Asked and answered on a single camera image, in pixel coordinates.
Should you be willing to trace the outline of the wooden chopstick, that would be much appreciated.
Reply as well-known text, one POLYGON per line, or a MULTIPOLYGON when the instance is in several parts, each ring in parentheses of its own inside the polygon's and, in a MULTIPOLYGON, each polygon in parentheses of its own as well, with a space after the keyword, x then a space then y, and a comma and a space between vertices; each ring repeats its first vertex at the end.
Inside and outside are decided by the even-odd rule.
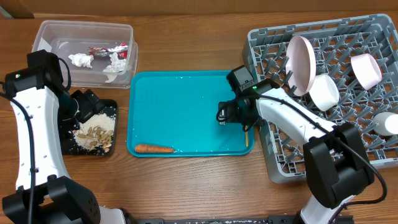
POLYGON ((245 143, 246 143, 246 147, 248 147, 249 146, 248 132, 245 132, 245 143))

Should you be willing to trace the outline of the rice and food scraps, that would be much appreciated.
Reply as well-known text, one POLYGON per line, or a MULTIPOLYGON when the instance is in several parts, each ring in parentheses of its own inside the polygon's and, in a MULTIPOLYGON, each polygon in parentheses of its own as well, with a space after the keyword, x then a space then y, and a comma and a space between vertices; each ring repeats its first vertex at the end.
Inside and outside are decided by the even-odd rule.
POLYGON ((77 146, 87 152, 108 153, 111 149, 116 125, 116 117, 96 114, 73 131, 77 146))

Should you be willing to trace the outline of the white napkin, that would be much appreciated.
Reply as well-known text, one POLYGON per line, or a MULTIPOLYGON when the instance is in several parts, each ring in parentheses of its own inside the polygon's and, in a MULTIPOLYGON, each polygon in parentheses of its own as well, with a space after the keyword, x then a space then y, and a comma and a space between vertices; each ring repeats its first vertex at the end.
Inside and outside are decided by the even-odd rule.
POLYGON ((82 53, 71 54, 68 58, 74 66, 86 68, 92 68, 91 62, 94 60, 94 56, 82 53))

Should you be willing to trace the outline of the red foil wrapper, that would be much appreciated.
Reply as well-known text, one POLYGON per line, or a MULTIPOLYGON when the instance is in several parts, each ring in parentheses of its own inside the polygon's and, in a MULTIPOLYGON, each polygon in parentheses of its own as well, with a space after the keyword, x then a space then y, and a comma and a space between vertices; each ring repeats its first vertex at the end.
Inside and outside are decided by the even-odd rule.
POLYGON ((122 42, 114 48, 88 47, 88 52, 95 57, 105 57, 117 53, 118 59, 125 59, 127 58, 128 48, 129 46, 122 42))

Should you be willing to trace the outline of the orange carrot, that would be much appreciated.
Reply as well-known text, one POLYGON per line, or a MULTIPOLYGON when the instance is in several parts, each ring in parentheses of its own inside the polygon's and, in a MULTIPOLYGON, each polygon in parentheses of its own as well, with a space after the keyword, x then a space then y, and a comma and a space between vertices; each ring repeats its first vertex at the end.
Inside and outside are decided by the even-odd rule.
POLYGON ((153 153, 173 153, 175 149, 171 147, 162 147, 148 144, 138 144, 135 146, 134 150, 137 153, 143 154, 153 154, 153 153))

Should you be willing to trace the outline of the large pink plate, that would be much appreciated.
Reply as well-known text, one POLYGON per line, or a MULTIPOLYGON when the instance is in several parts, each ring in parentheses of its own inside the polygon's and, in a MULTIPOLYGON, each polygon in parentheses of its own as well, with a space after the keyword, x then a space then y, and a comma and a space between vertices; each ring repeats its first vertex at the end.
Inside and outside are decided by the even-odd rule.
POLYGON ((302 96, 310 91, 315 81, 316 59, 310 41, 300 35, 293 36, 288 44, 285 66, 286 72, 292 72, 288 80, 290 88, 296 87, 294 95, 302 96))

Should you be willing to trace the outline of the cream bowl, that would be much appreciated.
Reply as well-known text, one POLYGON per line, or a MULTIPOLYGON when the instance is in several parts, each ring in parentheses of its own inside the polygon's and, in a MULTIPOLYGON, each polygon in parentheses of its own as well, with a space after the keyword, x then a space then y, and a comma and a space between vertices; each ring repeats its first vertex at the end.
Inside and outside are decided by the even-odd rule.
POLYGON ((327 111, 340 100, 337 86, 327 73, 315 77, 309 94, 315 106, 321 111, 327 111))

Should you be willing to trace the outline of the small pink bowl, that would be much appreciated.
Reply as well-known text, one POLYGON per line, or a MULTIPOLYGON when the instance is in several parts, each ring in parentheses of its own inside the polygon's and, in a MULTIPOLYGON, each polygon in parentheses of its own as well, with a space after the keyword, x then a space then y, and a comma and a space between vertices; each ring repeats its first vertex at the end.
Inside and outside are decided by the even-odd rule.
POLYGON ((382 80, 381 69, 371 54, 361 54, 352 57, 351 67, 359 84, 365 90, 376 86, 382 80))

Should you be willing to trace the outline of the white cup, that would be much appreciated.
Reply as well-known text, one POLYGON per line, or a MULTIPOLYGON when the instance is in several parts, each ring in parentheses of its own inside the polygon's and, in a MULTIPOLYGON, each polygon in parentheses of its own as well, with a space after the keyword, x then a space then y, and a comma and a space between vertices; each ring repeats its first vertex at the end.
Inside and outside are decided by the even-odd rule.
POLYGON ((373 118, 373 122, 377 124, 374 131, 382 136, 392 136, 397 134, 397 117, 398 114, 391 112, 382 112, 373 118))

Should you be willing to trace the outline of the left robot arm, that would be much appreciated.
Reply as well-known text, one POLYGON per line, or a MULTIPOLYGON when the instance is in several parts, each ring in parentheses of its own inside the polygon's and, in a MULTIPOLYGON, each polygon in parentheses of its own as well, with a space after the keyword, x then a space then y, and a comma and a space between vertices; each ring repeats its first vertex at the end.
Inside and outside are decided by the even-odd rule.
POLYGON ((19 145, 16 191, 3 198, 4 214, 14 223, 133 223, 125 209, 101 206, 70 178, 63 161, 62 149, 74 145, 80 127, 96 115, 116 116, 116 102, 91 90, 70 93, 71 78, 62 75, 66 63, 53 53, 29 53, 27 64, 2 83, 19 145))

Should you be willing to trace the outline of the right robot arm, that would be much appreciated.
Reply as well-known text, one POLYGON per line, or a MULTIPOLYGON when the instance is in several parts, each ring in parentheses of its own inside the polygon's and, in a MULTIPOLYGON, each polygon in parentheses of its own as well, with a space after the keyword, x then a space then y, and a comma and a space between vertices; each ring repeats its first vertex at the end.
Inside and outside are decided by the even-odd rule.
POLYGON ((337 125, 313 114, 275 81, 256 83, 244 65, 226 79, 235 97, 219 102, 219 123, 239 123, 247 132, 269 121, 303 149, 312 196, 295 223, 333 223, 341 209, 374 182, 374 169, 355 125, 337 125))

